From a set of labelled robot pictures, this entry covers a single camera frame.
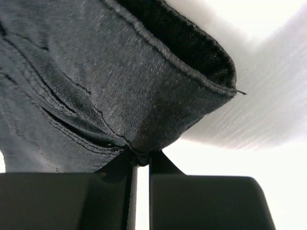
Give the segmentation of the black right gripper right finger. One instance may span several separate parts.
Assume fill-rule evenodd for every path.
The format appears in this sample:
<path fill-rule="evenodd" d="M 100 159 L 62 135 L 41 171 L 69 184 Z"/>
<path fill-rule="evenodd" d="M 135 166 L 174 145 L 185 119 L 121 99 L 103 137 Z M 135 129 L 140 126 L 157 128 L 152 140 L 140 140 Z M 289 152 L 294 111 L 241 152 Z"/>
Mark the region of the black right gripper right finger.
<path fill-rule="evenodd" d="M 243 176 L 184 174 L 162 151 L 150 156 L 152 230 L 273 230 L 258 182 Z"/>

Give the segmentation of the black trousers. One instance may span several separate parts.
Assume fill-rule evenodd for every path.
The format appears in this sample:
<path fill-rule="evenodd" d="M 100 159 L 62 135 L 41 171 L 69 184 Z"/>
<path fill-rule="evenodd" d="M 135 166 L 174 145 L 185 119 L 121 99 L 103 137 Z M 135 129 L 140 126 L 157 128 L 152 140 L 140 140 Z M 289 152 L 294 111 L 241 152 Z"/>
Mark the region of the black trousers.
<path fill-rule="evenodd" d="M 146 165 L 237 93 L 225 50 L 163 0 L 3 0 L 6 172 Z"/>

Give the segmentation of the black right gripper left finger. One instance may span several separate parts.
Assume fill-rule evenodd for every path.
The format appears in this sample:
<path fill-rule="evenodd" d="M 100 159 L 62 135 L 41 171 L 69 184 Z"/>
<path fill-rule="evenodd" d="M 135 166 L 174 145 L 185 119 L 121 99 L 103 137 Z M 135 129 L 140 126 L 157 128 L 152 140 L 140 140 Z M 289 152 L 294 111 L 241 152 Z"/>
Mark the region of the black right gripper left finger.
<path fill-rule="evenodd" d="M 94 173 L 3 173 L 3 230 L 133 230 L 137 166 L 126 149 Z"/>

